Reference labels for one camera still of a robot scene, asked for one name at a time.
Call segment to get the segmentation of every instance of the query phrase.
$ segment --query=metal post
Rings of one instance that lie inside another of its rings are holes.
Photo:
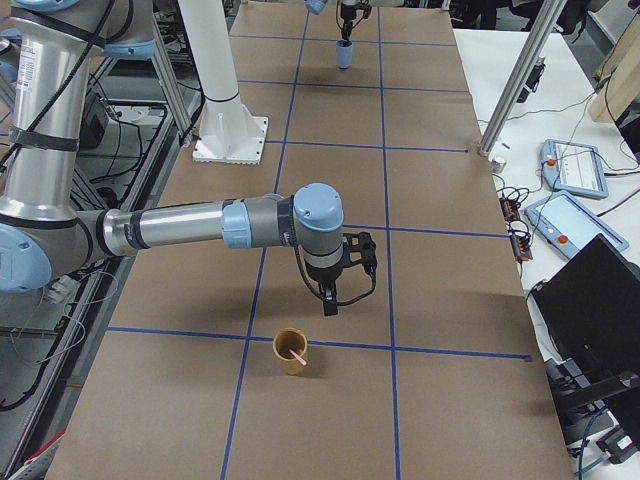
[[[242,104],[222,2],[179,0],[206,103],[193,159],[259,163],[268,119]]]
[[[176,75],[171,66],[171,60],[169,60],[169,55],[164,47],[162,34],[160,33],[155,18],[153,19],[153,37],[156,42],[156,50],[151,61],[160,80],[160,86],[162,87],[164,96],[169,103],[169,110],[171,110],[176,125],[178,125],[180,135],[185,138],[185,143],[189,144],[191,142],[191,133],[187,130],[189,130],[191,126],[191,118],[189,117],[184,99],[178,89]]]
[[[553,30],[553,26],[566,3],[567,0],[545,0],[542,4],[538,17],[533,24],[533,28],[527,37],[527,41],[520,52],[520,56],[511,72],[509,80],[507,80],[500,100],[498,100],[496,109],[493,111],[493,115],[491,115],[487,129],[482,136],[478,148],[480,155],[484,157],[489,156],[489,152],[495,145],[498,135],[500,135],[525,81],[531,73],[540,55],[540,51],[542,47],[544,47],[547,37]]]

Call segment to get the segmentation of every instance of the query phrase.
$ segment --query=table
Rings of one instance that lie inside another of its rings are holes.
[[[469,82],[469,90],[473,96],[476,115],[479,120],[489,120],[524,45],[526,35],[520,32],[456,30],[455,36]],[[547,66],[537,93],[530,95],[526,103],[516,104],[510,117],[536,110],[560,110],[587,99],[593,92],[591,84],[561,35],[552,34],[549,37],[541,56],[546,58]],[[611,167],[633,168],[634,162],[623,152],[627,155],[632,154],[626,144],[621,146],[623,139],[617,128],[613,124],[593,122],[588,112],[583,117],[583,112],[588,105],[589,102],[585,102],[564,112],[535,113],[508,121],[490,156],[492,158],[495,155],[502,155],[507,158],[507,167],[500,174],[506,185],[526,186],[531,190],[539,188],[540,179],[535,172],[539,168],[538,152],[542,142],[547,138],[568,140],[572,134],[573,141],[577,143],[596,145]],[[481,121],[479,123],[480,128],[484,129],[486,123]],[[608,177],[607,185],[610,193],[608,198],[603,200],[580,198],[580,201],[593,212],[602,212],[638,188],[639,180],[638,176]],[[539,192],[531,194],[524,202],[524,206],[549,195],[550,190],[545,184]],[[629,200],[603,217],[611,227],[629,241],[630,247],[623,252],[623,255],[635,263],[640,263],[640,216],[634,214],[638,207],[640,207],[640,196]],[[536,234],[532,253],[534,260],[525,263],[523,268],[522,286],[525,290],[544,278],[551,278],[566,263],[565,258],[539,234]],[[533,300],[529,301],[529,309],[536,326],[536,335],[543,357],[545,360],[549,358],[559,360]],[[601,454],[600,450],[595,445],[591,445],[585,456],[585,464],[597,458],[599,454]],[[590,473],[590,476],[594,479],[616,480],[638,477],[640,476],[640,455],[634,455],[619,466],[610,464],[600,466]]]
[[[243,5],[262,163],[186,150],[161,204],[331,183],[373,232],[378,290],[323,318],[290,250],[141,252],[48,479],[571,478],[448,15],[374,9],[347,71],[336,35],[332,15]],[[366,289],[344,276],[343,298]],[[311,339],[302,377],[273,358],[287,326]]]

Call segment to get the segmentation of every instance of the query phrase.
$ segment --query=metal frame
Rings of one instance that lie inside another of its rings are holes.
[[[491,149],[496,143],[500,132],[504,128],[504,124],[518,99],[518,95],[527,80],[527,77],[533,70],[540,51],[553,30],[556,20],[560,16],[567,0],[545,0],[540,9],[540,13],[536,18],[531,29],[531,33],[527,37],[527,41],[522,47],[520,56],[516,61],[513,71],[507,84],[504,87],[500,100],[496,105],[489,124],[482,136],[478,152],[484,157],[488,157]]]

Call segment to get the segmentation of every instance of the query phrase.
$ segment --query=white pole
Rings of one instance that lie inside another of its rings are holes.
[[[193,159],[260,163],[268,119],[242,104],[220,0],[178,0],[206,104]]]

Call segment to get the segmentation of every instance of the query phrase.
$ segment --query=blue cup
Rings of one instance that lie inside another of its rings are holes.
[[[353,58],[353,42],[338,40],[336,44],[336,55],[338,57],[338,68],[346,69],[351,66]]]

